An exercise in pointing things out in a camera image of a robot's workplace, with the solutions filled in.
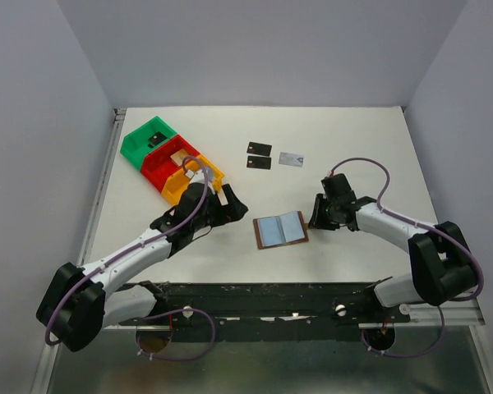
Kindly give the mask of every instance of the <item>wall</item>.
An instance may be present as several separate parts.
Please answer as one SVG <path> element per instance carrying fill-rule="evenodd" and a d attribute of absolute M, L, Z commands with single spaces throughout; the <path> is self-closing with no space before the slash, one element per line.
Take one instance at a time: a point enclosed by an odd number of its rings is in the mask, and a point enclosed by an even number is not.
<path fill-rule="evenodd" d="M 463 229 L 486 274 L 493 350 L 493 0 L 470 0 L 406 111 L 440 220 Z"/>
<path fill-rule="evenodd" d="M 406 105 L 464 0 L 58 0 L 117 107 Z"/>
<path fill-rule="evenodd" d="M 0 1 L 0 393 L 26 393 L 35 311 L 75 261 L 112 106 L 54 0 Z"/>

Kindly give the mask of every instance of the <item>gray floor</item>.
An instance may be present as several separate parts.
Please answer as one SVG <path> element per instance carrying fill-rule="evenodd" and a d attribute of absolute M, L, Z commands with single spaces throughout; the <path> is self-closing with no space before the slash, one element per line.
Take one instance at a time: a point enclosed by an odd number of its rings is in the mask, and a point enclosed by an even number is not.
<path fill-rule="evenodd" d="M 397 352 L 420 350 L 435 328 L 398 330 Z M 206 357 L 165 362 L 137 357 L 135 333 L 103 331 L 84 350 L 61 348 L 50 392 L 119 393 L 427 393 L 488 392 L 468 328 L 447 328 L 435 352 L 392 360 L 361 343 L 335 341 L 219 343 Z M 198 351 L 172 344 L 165 351 Z"/>

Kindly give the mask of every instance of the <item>white table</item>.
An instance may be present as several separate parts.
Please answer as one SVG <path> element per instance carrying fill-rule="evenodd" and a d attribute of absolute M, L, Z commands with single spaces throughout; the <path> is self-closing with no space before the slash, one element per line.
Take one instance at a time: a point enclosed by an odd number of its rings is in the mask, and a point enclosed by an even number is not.
<path fill-rule="evenodd" d="M 90 261 L 138 237 L 169 208 L 119 153 L 122 137 L 158 115 L 225 174 L 248 206 L 240 221 L 215 228 L 135 282 L 372 282 L 410 268 L 398 248 L 361 232 L 309 231 L 310 241 L 258 250 L 252 219 L 301 210 L 309 220 L 320 180 L 353 156 L 391 172 L 385 204 L 428 222 L 431 200 L 400 108 L 170 107 L 127 110 L 91 244 Z M 272 144 L 272 169 L 249 169 L 250 141 Z M 301 153 L 302 168 L 278 164 L 279 152 Z M 343 167 L 357 196 L 376 196 L 384 175 L 369 163 Z"/>

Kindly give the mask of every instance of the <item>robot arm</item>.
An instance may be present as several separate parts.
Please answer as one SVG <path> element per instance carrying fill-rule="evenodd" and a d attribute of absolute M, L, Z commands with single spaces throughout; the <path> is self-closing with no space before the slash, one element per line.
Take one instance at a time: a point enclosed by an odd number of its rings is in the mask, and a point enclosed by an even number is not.
<path fill-rule="evenodd" d="M 67 263 L 57 270 L 36 317 L 71 351 L 84 348 L 103 327 L 150 313 L 157 302 L 152 291 L 144 286 L 117 291 L 136 274 L 188 246 L 197 231 L 243 218 L 248 208 L 230 185 L 223 185 L 225 205 L 208 185 L 204 202 L 192 214 L 205 192 L 201 173 L 192 177 L 179 204 L 154 220 L 133 242 L 83 267 Z"/>
<path fill-rule="evenodd" d="M 409 253 L 411 273 L 378 283 L 374 292 L 384 307 L 426 302 L 441 305 L 474 287 L 477 277 L 471 260 L 455 245 L 420 228 L 434 227 L 468 247 L 457 225 L 445 222 L 407 224 L 383 212 L 370 197 L 356 198 L 344 174 L 326 177 L 324 194 L 316 195 L 310 228 L 365 231 Z"/>

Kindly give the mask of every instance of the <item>gray wall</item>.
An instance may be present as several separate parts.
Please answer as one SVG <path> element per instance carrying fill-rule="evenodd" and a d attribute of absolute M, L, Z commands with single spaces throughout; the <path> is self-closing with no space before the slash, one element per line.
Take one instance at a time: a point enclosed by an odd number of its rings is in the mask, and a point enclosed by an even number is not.
<path fill-rule="evenodd" d="M 119 107 L 405 105 L 464 0 L 58 0 Z"/>
<path fill-rule="evenodd" d="M 30 390 L 35 311 L 76 260 L 111 107 L 54 0 L 0 0 L 0 393 Z"/>
<path fill-rule="evenodd" d="M 486 274 L 493 350 L 493 0 L 470 0 L 406 112 L 440 220 L 462 226 Z"/>

